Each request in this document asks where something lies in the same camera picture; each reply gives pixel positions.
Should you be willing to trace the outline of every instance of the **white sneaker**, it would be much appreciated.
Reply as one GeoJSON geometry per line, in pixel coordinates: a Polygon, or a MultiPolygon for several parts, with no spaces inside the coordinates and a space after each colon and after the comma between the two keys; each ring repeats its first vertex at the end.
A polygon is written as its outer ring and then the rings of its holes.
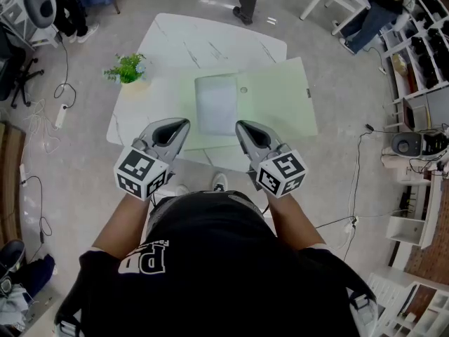
{"type": "MultiPolygon", "coordinates": [[[[339,22],[336,20],[332,20],[332,25],[334,26],[334,29],[337,29],[337,27],[340,26],[339,22]]],[[[337,34],[339,34],[341,37],[343,37],[342,30],[340,30],[337,34]]]]}
{"type": "Polygon", "coordinates": [[[76,41],[76,30],[75,32],[68,37],[69,43],[73,44],[76,41]]]}
{"type": "Polygon", "coordinates": [[[227,191],[227,177],[223,172],[215,174],[212,179],[212,191],[227,191]]]}
{"type": "Polygon", "coordinates": [[[99,26],[100,26],[100,24],[98,22],[89,26],[87,29],[86,35],[84,35],[82,37],[78,37],[78,42],[80,44],[85,42],[91,35],[93,35],[98,30],[99,26]]]}
{"type": "Polygon", "coordinates": [[[186,185],[178,185],[175,188],[176,196],[182,196],[184,194],[189,194],[189,193],[190,193],[190,191],[189,191],[189,189],[187,188],[186,185]]]}
{"type": "Polygon", "coordinates": [[[343,39],[342,37],[340,37],[338,39],[338,41],[342,44],[342,46],[347,49],[352,55],[355,55],[355,53],[353,52],[353,50],[351,50],[348,46],[348,42],[346,41],[346,39],[343,39]]]}

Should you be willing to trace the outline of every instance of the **light green paper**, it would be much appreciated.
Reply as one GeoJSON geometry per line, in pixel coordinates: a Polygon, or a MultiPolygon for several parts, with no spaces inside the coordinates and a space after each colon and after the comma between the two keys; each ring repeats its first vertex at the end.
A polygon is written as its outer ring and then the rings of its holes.
{"type": "Polygon", "coordinates": [[[238,145],[234,136],[212,136],[199,133],[196,118],[195,79],[220,74],[235,74],[239,119],[256,121],[274,129],[285,142],[302,136],[314,136],[314,106],[309,97],[301,58],[273,64],[264,69],[238,73],[236,70],[197,70],[180,78],[182,116],[190,120],[190,132],[184,150],[238,145]]]}

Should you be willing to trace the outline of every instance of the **marble tabletop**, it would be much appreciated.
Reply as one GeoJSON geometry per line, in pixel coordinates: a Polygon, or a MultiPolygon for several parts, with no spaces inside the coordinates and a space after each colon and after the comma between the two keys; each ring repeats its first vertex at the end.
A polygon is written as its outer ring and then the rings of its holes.
{"type": "MultiPolygon", "coordinates": [[[[286,59],[285,42],[243,27],[182,15],[158,14],[138,53],[146,57],[148,89],[132,98],[122,88],[107,140],[130,145],[153,121],[181,117],[170,79],[188,69],[248,70],[286,59]]],[[[236,171],[248,170],[240,146],[181,151],[179,158],[236,171]]]]}

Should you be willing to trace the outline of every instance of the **gray floor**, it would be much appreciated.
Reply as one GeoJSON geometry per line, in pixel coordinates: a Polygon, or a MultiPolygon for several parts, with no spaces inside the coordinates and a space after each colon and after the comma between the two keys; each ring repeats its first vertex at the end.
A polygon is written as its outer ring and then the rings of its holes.
{"type": "MultiPolygon", "coordinates": [[[[100,29],[85,44],[67,44],[69,82],[77,90],[75,106],[67,112],[61,130],[52,136],[60,139],[59,148],[46,154],[42,145],[42,126],[33,136],[24,161],[31,174],[43,183],[43,215],[53,235],[39,255],[51,253],[58,266],[52,279],[55,287],[67,292],[79,269],[78,257],[93,242],[123,196],[114,184],[112,167],[121,148],[106,141],[106,132],[120,86],[105,81],[102,69],[110,67],[114,54],[137,50],[154,17],[161,12],[177,13],[241,25],[232,12],[221,4],[237,4],[238,0],[118,0],[121,14],[112,6],[91,9],[89,20],[100,22],[100,29]]],[[[331,36],[331,20],[347,14],[337,4],[330,8],[319,4],[311,15],[301,21],[298,16],[311,0],[259,0],[254,24],[249,28],[284,40],[288,57],[300,56],[311,87],[319,134],[299,139],[293,145],[300,151],[310,173],[306,183],[295,193],[305,213],[315,225],[347,216],[348,194],[354,172],[358,136],[369,123],[382,129],[384,101],[391,100],[387,78],[378,71],[379,57],[375,51],[350,55],[331,36]],[[277,20],[276,25],[266,22],[277,20]]],[[[33,101],[45,99],[46,116],[54,123],[61,103],[69,103],[70,92],[60,100],[53,99],[55,87],[65,77],[65,54],[61,46],[40,48],[39,68],[46,73],[28,85],[33,101]]],[[[19,103],[9,111],[11,121],[27,130],[32,113],[19,103]]],[[[385,137],[374,133],[361,144],[361,176],[358,185],[356,214],[378,215],[398,206],[401,187],[394,183],[391,172],[380,163],[380,150],[385,137]]],[[[47,149],[55,140],[45,137],[47,149]]],[[[206,189],[213,177],[213,168],[179,161],[177,175],[167,188],[184,183],[191,190],[206,189]]],[[[246,193],[261,208],[266,206],[263,193],[256,193],[242,173],[227,171],[229,186],[246,193]]],[[[35,180],[22,188],[22,230],[31,257],[39,246],[39,188],[35,180]]],[[[331,246],[340,246],[346,239],[345,222],[320,229],[331,246]]],[[[366,278],[377,266],[387,263],[391,241],[384,238],[387,218],[363,219],[347,256],[347,262],[366,278]]],[[[346,248],[337,252],[343,257],[346,248]]]]}

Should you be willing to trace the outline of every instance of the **shoe on floor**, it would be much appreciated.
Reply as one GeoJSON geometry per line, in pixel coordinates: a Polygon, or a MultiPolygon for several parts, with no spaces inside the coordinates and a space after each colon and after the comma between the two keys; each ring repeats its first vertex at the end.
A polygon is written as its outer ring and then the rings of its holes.
{"type": "Polygon", "coordinates": [[[184,194],[189,194],[189,193],[190,193],[190,191],[189,191],[189,189],[187,188],[186,185],[178,185],[178,186],[176,186],[176,189],[175,189],[176,196],[182,196],[184,194]]]}
{"type": "Polygon", "coordinates": [[[253,21],[252,21],[248,16],[246,16],[245,14],[242,14],[242,13],[241,13],[240,8],[239,8],[238,6],[235,6],[235,7],[232,9],[232,13],[234,14],[234,16],[235,16],[236,18],[240,19],[241,22],[242,22],[243,24],[247,25],[247,26],[248,26],[248,25],[251,25],[251,24],[253,23],[253,21]]]}
{"type": "Polygon", "coordinates": [[[69,43],[73,44],[76,41],[76,31],[68,37],[69,43]]]}
{"type": "Polygon", "coordinates": [[[343,39],[342,37],[340,37],[338,39],[338,41],[342,44],[342,46],[347,49],[352,55],[355,55],[355,53],[353,52],[353,50],[351,50],[348,46],[348,41],[346,41],[346,39],[343,39]]]}
{"type": "Polygon", "coordinates": [[[216,173],[212,179],[212,191],[227,191],[227,177],[223,172],[216,173]]]}
{"type": "MultiPolygon", "coordinates": [[[[332,20],[332,25],[334,26],[334,29],[337,29],[337,27],[340,26],[340,23],[338,21],[336,21],[336,20],[332,20]]],[[[343,37],[343,34],[342,34],[341,30],[338,32],[338,34],[340,34],[340,36],[343,37]]]]}
{"type": "Polygon", "coordinates": [[[82,37],[78,37],[78,42],[80,44],[85,42],[90,36],[92,36],[97,31],[99,26],[100,26],[100,24],[98,22],[89,26],[87,29],[86,35],[83,35],[82,37]]]}

